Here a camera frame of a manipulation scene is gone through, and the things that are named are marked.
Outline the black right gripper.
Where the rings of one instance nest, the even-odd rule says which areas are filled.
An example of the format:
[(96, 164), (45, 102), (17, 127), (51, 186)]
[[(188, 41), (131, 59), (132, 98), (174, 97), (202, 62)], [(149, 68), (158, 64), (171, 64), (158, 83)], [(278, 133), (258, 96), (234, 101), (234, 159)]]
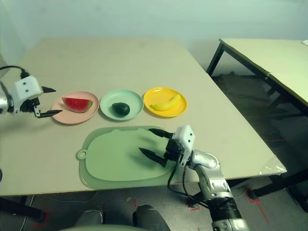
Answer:
[(178, 139), (172, 139), (173, 133), (164, 131), (162, 129), (157, 129), (157, 128), (150, 128), (148, 130), (151, 133), (155, 134), (156, 136), (169, 139), (167, 146), (166, 146), (165, 157), (162, 158), (148, 149), (139, 148), (139, 150), (147, 158), (160, 164), (162, 167), (166, 166), (168, 160), (177, 163), (181, 159), (181, 157), (184, 155), (184, 152), (185, 152), (185, 147), (181, 144), (181, 142)]

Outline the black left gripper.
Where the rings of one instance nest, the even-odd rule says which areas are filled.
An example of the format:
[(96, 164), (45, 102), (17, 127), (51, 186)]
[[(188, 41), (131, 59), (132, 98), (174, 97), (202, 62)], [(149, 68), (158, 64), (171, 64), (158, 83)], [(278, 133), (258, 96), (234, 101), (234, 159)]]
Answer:
[[(43, 90), (43, 93), (56, 92), (55, 89), (44, 87), (44, 86), (42, 86), (42, 90)], [(26, 100), (20, 106), (20, 111), (23, 112), (23, 113), (33, 113), (36, 118), (52, 117), (52, 116), (62, 112), (62, 110), (49, 110), (47, 112), (42, 113), (38, 109), (39, 105), (40, 105), (40, 101), (39, 101), (38, 97), (36, 97), (32, 100)]]

